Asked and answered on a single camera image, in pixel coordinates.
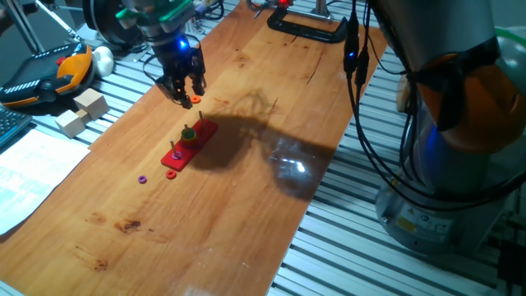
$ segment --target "red peg board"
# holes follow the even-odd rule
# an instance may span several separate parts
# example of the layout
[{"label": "red peg board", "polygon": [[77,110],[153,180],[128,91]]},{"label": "red peg board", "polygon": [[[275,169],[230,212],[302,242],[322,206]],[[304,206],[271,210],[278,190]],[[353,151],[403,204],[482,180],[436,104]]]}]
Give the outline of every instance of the red peg board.
[{"label": "red peg board", "polygon": [[190,162],[194,156],[199,152],[199,150],[206,144],[206,142],[217,132],[219,126],[217,123],[213,123],[205,119],[205,128],[201,128],[201,120],[198,120],[193,127],[196,131],[197,136],[199,137],[199,144],[196,148],[185,148],[181,145],[181,140],[175,144],[175,148],[178,152],[181,152],[181,159],[175,160],[172,157],[173,151],[170,149],[166,155],[161,159],[161,164],[167,166],[171,169],[175,169],[178,172],[181,172],[184,167]]}]

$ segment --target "black clamp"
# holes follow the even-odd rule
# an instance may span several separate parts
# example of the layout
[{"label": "black clamp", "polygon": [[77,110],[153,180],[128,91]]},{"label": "black clamp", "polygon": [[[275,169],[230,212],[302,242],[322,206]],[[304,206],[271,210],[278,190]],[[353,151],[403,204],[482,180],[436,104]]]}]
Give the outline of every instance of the black clamp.
[{"label": "black clamp", "polygon": [[344,17],[339,23],[338,28],[334,32],[328,30],[321,30],[312,28],[306,25],[295,24],[290,21],[284,21],[283,19],[287,16],[287,9],[278,7],[272,13],[272,15],[267,20],[267,25],[272,30],[277,30],[291,35],[296,35],[299,37],[313,39],[316,41],[325,42],[328,44],[336,44],[345,40],[347,36],[347,27],[348,22]]}]

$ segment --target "robotic arm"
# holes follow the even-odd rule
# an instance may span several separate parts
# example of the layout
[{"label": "robotic arm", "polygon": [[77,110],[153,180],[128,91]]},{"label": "robotic arm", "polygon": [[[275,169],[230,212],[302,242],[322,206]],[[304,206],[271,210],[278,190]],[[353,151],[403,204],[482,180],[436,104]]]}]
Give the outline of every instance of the robotic arm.
[{"label": "robotic arm", "polygon": [[155,84],[175,103],[191,108],[185,79],[191,78],[196,95],[205,93],[205,62],[201,46],[193,48],[184,34],[184,25],[195,15],[191,0],[125,0],[117,19],[126,28],[137,25],[144,40],[163,66]]},{"label": "robotic arm", "polygon": [[358,55],[353,12],[344,68],[360,143],[386,181],[376,196],[378,218],[415,251],[473,252],[526,181],[526,48],[497,38],[489,0],[367,2],[410,89],[401,169],[393,172],[369,144],[359,91],[350,89],[354,69],[360,89],[368,64],[367,46]]}]

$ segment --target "paper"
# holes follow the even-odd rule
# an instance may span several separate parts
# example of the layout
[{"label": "paper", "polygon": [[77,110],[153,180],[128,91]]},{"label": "paper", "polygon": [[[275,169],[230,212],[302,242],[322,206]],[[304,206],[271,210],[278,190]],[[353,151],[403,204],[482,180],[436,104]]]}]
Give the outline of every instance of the paper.
[{"label": "paper", "polygon": [[0,155],[0,235],[22,222],[90,151],[31,130]]}]

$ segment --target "wooden table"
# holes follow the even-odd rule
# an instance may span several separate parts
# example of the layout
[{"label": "wooden table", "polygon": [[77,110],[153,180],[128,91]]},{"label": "wooden table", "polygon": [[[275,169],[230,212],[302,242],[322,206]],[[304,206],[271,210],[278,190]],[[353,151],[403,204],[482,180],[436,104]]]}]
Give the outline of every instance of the wooden table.
[{"label": "wooden table", "polygon": [[[270,13],[242,3],[205,38],[195,108],[154,87],[114,123],[0,237],[0,280],[27,295],[264,295],[352,115],[343,44],[270,30]],[[159,161],[199,110],[219,131],[168,180]]]}]

